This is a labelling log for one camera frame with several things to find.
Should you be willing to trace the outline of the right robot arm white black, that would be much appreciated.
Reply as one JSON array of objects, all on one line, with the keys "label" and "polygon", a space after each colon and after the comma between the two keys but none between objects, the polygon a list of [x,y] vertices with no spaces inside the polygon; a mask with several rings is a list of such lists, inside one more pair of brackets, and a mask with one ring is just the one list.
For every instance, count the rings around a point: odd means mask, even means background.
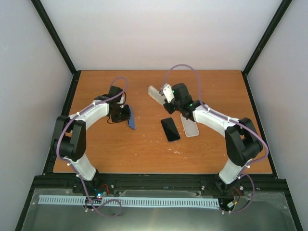
[{"label": "right robot arm white black", "polygon": [[263,150],[260,137],[249,118],[227,117],[200,101],[194,101],[184,83],[174,86],[164,84],[159,94],[164,99],[164,108],[170,114],[179,111],[187,124],[203,124],[225,138],[228,160],[215,180],[215,187],[220,193],[236,181]]}]

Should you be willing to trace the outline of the black smartphone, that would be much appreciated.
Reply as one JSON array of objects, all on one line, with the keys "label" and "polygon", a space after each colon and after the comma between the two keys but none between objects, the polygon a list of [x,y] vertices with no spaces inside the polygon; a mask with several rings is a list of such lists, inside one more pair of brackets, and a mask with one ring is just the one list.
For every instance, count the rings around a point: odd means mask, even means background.
[{"label": "black smartphone", "polygon": [[174,123],[173,118],[165,118],[161,120],[161,125],[166,135],[168,142],[178,141],[180,139],[180,134]]}]

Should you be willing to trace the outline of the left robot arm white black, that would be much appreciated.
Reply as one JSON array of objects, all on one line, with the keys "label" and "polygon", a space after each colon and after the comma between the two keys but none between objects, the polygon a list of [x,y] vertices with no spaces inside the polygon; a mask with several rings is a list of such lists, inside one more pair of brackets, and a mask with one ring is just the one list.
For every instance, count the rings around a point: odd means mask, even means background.
[{"label": "left robot arm white black", "polygon": [[96,193],[100,181],[95,178],[97,169],[85,154],[87,129],[103,117],[107,117],[110,124],[130,120],[131,110],[126,98],[123,89],[111,86],[107,94],[96,97],[80,112],[70,116],[61,115],[56,120],[51,146],[57,158],[66,161],[77,177],[84,180],[83,188],[88,193]]}]

